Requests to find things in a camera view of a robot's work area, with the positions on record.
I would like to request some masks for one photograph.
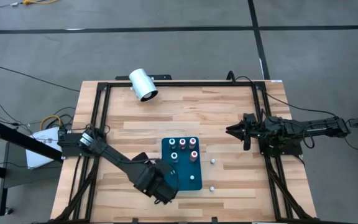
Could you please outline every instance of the gray floor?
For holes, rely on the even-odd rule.
[[[0,0],[0,5],[11,2]],[[258,0],[255,8],[260,26],[358,25],[358,1]],[[215,25],[251,25],[247,1],[61,0],[0,8],[0,29]],[[290,103],[343,118],[358,116],[358,30],[265,31],[262,40],[270,76],[283,80]],[[252,31],[0,35],[0,61],[3,67],[76,89],[83,80],[112,80],[139,67],[174,79],[224,78],[228,70],[262,78]],[[0,104],[24,123],[75,106],[77,97],[0,70]],[[291,112],[299,120],[325,117]],[[358,129],[349,141],[358,146]],[[321,137],[304,152],[318,216],[358,223],[358,151],[343,140]],[[0,217],[0,223],[47,220],[57,182],[10,189],[8,205],[16,212]],[[24,194],[32,199],[24,200]]]

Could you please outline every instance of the wooden table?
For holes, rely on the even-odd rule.
[[[90,122],[97,83],[83,82],[73,129],[84,128]],[[283,83],[267,81],[266,86],[268,93],[287,100]],[[257,141],[253,139],[251,149],[243,151],[242,143],[225,133],[227,126],[242,119],[243,113],[255,113],[251,87],[158,87],[158,90],[156,98],[141,103],[128,87],[113,87],[106,120],[111,127],[107,141],[129,158],[142,151],[149,157],[160,157],[163,138],[198,136],[203,188],[179,192],[168,205],[154,205],[154,198],[138,192],[123,172],[101,159],[91,221],[130,222],[134,217],[140,222],[210,222],[211,217],[218,217],[220,222],[274,221],[265,162]],[[271,98],[269,102],[273,116],[291,119],[287,105]],[[214,165],[210,164],[211,159],[216,160]],[[51,218],[68,204],[76,160],[70,158],[63,164]],[[289,191],[307,213],[315,216],[303,164],[293,156],[282,156],[282,161]],[[209,191],[210,186],[215,188],[214,192]],[[86,192],[80,218],[85,214],[87,196]],[[284,217],[279,190],[278,197]]]

